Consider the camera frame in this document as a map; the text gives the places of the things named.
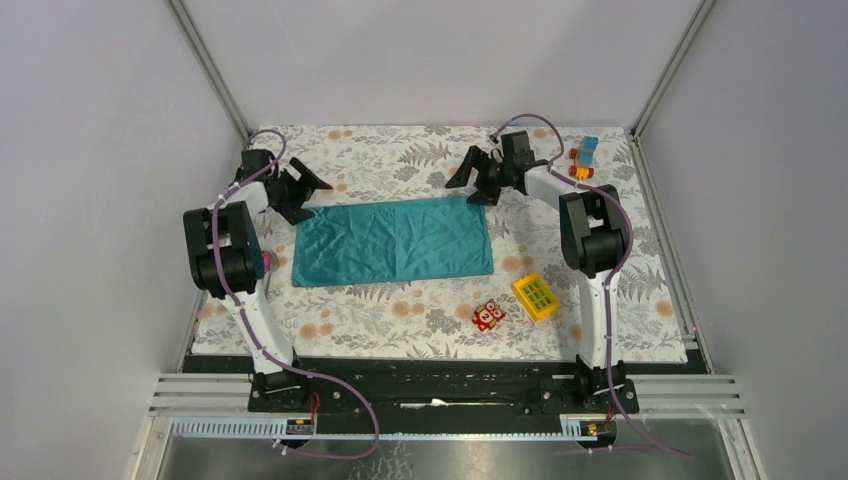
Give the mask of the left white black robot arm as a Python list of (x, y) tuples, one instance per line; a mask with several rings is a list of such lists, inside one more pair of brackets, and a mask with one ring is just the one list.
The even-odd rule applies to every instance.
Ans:
[(272, 209), (298, 225), (313, 216), (305, 203), (330, 187), (297, 158), (282, 166), (271, 151), (249, 149), (242, 151), (225, 193), (183, 215), (191, 276), (236, 320), (253, 362), (254, 397), (272, 395), (288, 411), (307, 404), (311, 387), (297, 368), (293, 345), (275, 324), (266, 292), (271, 262), (254, 218)]

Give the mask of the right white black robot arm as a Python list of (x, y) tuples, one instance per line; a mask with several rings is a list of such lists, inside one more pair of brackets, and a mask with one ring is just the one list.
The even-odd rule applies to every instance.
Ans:
[(470, 147), (448, 180), (449, 189), (472, 184), (471, 204), (494, 206), (505, 188), (539, 199), (559, 215), (565, 263), (577, 273), (582, 339), (576, 357), (573, 396), (583, 410), (597, 412), (626, 385), (626, 367), (616, 345), (619, 272), (631, 250), (632, 225), (612, 185), (593, 187), (598, 139), (584, 137), (562, 149), (566, 173), (535, 156), (526, 132), (504, 134), (498, 154)]

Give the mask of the teal cloth napkin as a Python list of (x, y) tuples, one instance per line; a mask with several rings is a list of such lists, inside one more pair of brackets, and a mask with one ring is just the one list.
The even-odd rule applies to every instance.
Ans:
[(300, 288), (490, 275), (485, 210), (465, 196), (318, 207), (297, 227)]

